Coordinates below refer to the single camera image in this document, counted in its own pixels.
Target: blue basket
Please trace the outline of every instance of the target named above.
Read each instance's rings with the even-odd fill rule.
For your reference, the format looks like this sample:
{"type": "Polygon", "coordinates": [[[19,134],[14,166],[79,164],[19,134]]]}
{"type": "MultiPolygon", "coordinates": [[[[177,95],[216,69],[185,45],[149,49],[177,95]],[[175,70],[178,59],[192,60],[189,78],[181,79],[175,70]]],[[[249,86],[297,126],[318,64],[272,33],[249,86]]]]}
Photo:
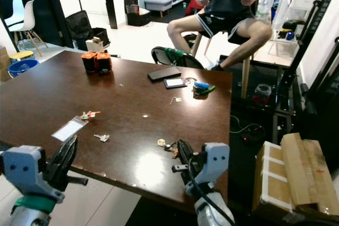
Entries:
{"type": "Polygon", "coordinates": [[[33,68],[34,66],[37,66],[39,64],[39,62],[35,59],[25,59],[25,60],[22,60],[20,62],[17,62],[15,64],[12,64],[11,66],[9,66],[8,68],[8,73],[10,75],[10,77],[13,79],[14,77],[24,73],[25,71],[27,71],[28,69],[26,70],[19,70],[20,67],[23,65],[23,64],[26,64],[29,66],[29,69],[33,68]]]}

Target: blue object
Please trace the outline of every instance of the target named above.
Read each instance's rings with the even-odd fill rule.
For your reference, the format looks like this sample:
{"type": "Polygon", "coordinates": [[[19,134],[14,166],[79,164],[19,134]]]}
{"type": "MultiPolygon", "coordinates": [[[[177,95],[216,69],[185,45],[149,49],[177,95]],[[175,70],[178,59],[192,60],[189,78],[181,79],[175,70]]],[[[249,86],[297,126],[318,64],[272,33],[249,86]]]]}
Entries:
{"type": "Polygon", "coordinates": [[[25,59],[15,64],[12,64],[8,68],[8,72],[13,76],[16,77],[25,71],[37,66],[39,62],[35,59],[25,59]]]}
{"type": "Polygon", "coordinates": [[[286,40],[291,41],[295,37],[294,32],[288,32],[286,36],[286,40]]]}
{"type": "Polygon", "coordinates": [[[210,84],[195,82],[194,85],[198,88],[209,89],[210,84]]]}

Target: man's leg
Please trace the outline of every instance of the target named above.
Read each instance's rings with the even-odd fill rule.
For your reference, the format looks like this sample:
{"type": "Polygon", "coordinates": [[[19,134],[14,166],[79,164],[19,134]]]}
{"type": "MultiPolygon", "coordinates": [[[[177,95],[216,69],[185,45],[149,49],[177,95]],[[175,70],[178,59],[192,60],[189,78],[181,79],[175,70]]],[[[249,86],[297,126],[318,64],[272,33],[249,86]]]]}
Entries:
{"type": "Polygon", "coordinates": [[[249,58],[257,52],[258,49],[264,46],[272,36],[271,28],[255,19],[248,19],[238,28],[236,33],[241,37],[249,38],[249,40],[236,48],[231,55],[220,64],[222,69],[227,69],[228,67],[249,58]]]}
{"type": "Polygon", "coordinates": [[[200,32],[204,31],[204,29],[198,19],[194,15],[192,15],[175,21],[171,21],[167,26],[167,31],[176,49],[183,50],[185,52],[191,52],[189,45],[181,36],[181,33],[187,31],[200,32]]]}

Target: person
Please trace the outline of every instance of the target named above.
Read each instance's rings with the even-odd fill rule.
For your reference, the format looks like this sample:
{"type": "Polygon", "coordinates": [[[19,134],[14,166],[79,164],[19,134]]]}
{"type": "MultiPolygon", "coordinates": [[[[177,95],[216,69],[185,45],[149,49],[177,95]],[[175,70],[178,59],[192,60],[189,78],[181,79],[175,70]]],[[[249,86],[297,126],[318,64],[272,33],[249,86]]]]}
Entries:
{"type": "Polygon", "coordinates": [[[171,21],[167,26],[168,35],[176,49],[190,52],[191,49],[182,32],[198,31],[212,38],[220,31],[228,31],[228,39],[233,36],[249,38],[249,40],[235,49],[231,55],[212,70],[225,70],[228,67],[250,57],[264,46],[271,38],[270,26],[257,21],[251,11],[251,6],[257,0],[197,0],[205,6],[196,15],[191,15],[171,21]]]}

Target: wooden table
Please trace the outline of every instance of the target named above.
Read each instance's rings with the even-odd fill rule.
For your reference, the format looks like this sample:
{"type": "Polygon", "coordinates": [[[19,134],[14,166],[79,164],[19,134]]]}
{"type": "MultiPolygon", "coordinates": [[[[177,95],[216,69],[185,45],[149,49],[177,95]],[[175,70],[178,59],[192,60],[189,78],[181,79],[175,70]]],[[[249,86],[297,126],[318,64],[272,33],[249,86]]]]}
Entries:
{"type": "MultiPolygon", "coordinates": [[[[51,156],[61,142],[51,135],[84,111],[101,111],[78,133],[71,170],[181,210],[193,211],[170,152],[157,145],[186,140],[195,151],[205,142],[229,142],[231,73],[181,68],[182,77],[216,85],[208,98],[192,87],[166,89],[147,73],[168,68],[113,59],[113,74],[87,75],[81,54],[64,51],[1,85],[1,142],[41,146],[51,156]],[[170,105],[172,97],[182,102],[170,105]],[[102,143],[94,134],[110,134],[102,143]]],[[[227,197],[227,173],[217,187],[227,197]]]]}

